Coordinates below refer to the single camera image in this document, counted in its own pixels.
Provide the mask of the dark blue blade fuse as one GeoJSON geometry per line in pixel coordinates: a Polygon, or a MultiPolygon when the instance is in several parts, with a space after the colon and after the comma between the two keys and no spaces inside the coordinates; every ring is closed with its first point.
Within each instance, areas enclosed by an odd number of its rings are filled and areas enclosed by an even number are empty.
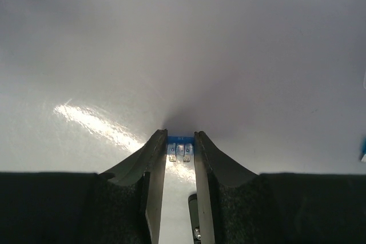
{"type": "Polygon", "coordinates": [[[185,163],[190,162],[194,154],[194,138],[168,136],[166,154],[170,162],[176,162],[178,157],[182,157],[185,163]]]}

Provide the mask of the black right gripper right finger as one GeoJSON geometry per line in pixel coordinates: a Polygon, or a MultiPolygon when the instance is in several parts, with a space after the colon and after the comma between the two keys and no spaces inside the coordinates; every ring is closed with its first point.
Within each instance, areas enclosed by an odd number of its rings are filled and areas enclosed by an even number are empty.
{"type": "Polygon", "coordinates": [[[364,243],[365,176],[256,174],[194,135],[202,243],[364,243]]]}

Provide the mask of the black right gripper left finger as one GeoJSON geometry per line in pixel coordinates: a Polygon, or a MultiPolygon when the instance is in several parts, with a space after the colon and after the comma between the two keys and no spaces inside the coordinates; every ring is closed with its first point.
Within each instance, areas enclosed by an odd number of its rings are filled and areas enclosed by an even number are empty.
{"type": "Polygon", "coordinates": [[[167,141],[103,173],[1,173],[1,242],[157,243],[167,141]]]}

